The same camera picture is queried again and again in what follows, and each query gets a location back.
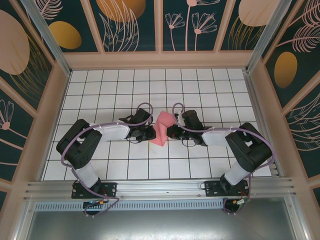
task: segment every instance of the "pink object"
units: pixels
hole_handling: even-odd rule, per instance
[[[175,119],[171,113],[162,111],[155,122],[155,139],[150,140],[151,143],[163,147],[167,140],[167,128],[175,123]]]

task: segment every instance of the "gray floor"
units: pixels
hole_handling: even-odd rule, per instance
[[[253,199],[237,215],[221,209],[36,212],[28,240],[294,240],[281,198]]]

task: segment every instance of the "white grid mat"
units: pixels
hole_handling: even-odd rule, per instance
[[[135,113],[142,102],[161,111],[172,111],[181,102],[193,109],[205,126],[238,127],[256,118],[241,69],[128,69],[72,72],[43,180],[74,180],[60,163],[58,141],[77,119],[108,123]],[[236,161],[232,151],[220,146],[186,147],[168,140],[164,147],[126,140],[100,143],[92,165],[102,180],[219,178]],[[257,176],[271,176],[269,167]]]

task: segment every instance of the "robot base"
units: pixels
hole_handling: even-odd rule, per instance
[[[246,195],[249,194],[248,182],[246,180],[240,181],[232,189],[229,194],[224,191],[220,185],[220,180],[205,181],[204,182],[205,195],[207,197],[227,197],[227,196],[241,196],[241,191]]]
[[[117,192],[116,182],[106,182],[101,183],[99,186],[98,194],[105,195],[108,197],[115,197]],[[72,194],[72,199],[99,199],[100,197],[88,192],[80,183],[74,183]]]

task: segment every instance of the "ventilation grille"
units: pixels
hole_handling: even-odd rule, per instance
[[[104,210],[111,203],[89,208],[88,211]],[[187,210],[187,209],[222,209],[222,199],[203,200],[153,200],[153,201],[120,201],[111,211],[141,211],[141,210]],[[38,202],[35,212],[83,211],[83,202]]]

